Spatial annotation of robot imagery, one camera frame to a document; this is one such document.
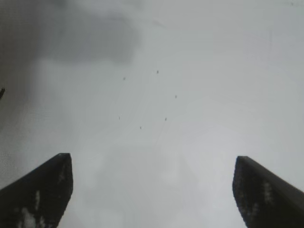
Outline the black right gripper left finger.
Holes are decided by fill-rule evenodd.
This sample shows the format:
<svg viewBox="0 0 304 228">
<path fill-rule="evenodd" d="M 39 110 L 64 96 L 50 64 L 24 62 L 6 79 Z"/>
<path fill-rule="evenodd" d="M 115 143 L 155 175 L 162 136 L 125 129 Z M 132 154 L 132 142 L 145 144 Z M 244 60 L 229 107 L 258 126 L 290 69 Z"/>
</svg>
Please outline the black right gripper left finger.
<svg viewBox="0 0 304 228">
<path fill-rule="evenodd" d="M 71 195 L 71 155 L 59 153 L 0 190 L 0 226 L 56 228 Z"/>
</svg>

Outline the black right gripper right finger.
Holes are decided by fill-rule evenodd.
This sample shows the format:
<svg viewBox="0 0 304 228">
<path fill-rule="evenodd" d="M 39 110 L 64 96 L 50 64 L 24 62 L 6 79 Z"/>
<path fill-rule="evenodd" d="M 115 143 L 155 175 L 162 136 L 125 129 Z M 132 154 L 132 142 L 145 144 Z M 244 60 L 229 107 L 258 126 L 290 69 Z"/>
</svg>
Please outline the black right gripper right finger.
<svg viewBox="0 0 304 228">
<path fill-rule="evenodd" d="M 248 228 L 302 228 L 304 193 L 248 156 L 238 156 L 233 196 Z"/>
</svg>

